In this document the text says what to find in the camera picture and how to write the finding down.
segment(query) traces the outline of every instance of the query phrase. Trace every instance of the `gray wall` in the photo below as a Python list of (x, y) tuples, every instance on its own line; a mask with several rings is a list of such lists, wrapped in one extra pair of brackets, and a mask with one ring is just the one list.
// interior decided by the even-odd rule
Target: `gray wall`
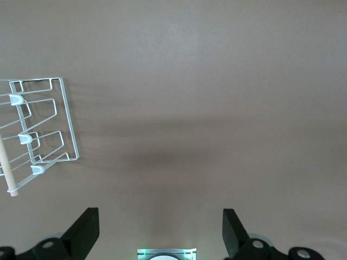
[(346, 1), (2, 1), (0, 77), (66, 80), (81, 159), (11, 198), (18, 251), (89, 206), (88, 259), (227, 255), (222, 209), (287, 252), (347, 255)]

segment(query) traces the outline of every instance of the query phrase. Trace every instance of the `dish rack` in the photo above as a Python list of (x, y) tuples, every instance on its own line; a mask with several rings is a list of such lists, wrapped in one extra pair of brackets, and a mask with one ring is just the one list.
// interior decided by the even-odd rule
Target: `dish rack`
[(79, 152), (62, 78), (0, 83), (0, 176), (16, 196), (55, 163), (77, 160)]

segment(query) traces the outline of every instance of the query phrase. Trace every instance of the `black plastic part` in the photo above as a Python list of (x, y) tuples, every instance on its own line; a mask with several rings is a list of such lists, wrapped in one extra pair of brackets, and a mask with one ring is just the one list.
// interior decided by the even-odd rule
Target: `black plastic part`
[(292, 248), (285, 255), (261, 239), (251, 239), (233, 209), (223, 210), (223, 240), (229, 255), (225, 260), (324, 260), (309, 248)]
[(0, 247), (0, 260), (83, 260), (98, 237), (98, 208), (88, 208), (61, 238), (45, 239), (18, 256), (14, 248)]
[(60, 239), (74, 260), (83, 260), (98, 237), (99, 210), (88, 208)]
[(222, 236), (229, 257), (233, 257), (243, 244), (249, 240), (249, 235), (233, 209), (223, 210)]

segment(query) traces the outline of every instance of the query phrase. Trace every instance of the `white plastic clip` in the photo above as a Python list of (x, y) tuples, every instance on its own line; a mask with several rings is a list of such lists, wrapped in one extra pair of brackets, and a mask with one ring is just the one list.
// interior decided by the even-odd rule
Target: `white plastic clip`
[(24, 103), (24, 98), (21, 95), (9, 94), (11, 106), (18, 106)]
[(44, 173), (44, 168), (41, 165), (30, 165), (33, 175), (39, 175)]
[(18, 137), (20, 138), (21, 145), (27, 145), (33, 141), (30, 134), (18, 134)]

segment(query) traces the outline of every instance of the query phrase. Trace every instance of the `screw hole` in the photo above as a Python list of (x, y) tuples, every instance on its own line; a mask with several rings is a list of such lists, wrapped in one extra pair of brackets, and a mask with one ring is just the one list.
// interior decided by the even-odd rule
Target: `screw hole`
[(252, 244), (255, 248), (263, 248), (264, 247), (264, 244), (262, 242), (260, 242), (259, 240), (253, 241)]
[(50, 248), (53, 244), (54, 244), (53, 242), (48, 241), (48, 242), (44, 243), (42, 247), (43, 248)]
[(298, 256), (300, 256), (300, 257), (302, 257), (302, 258), (304, 258), (304, 259), (309, 259), (309, 258), (311, 258), (309, 252), (307, 252), (307, 251), (304, 250), (304, 249), (298, 250), (298, 251), (297, 251), (297, 254), (298, 254)]

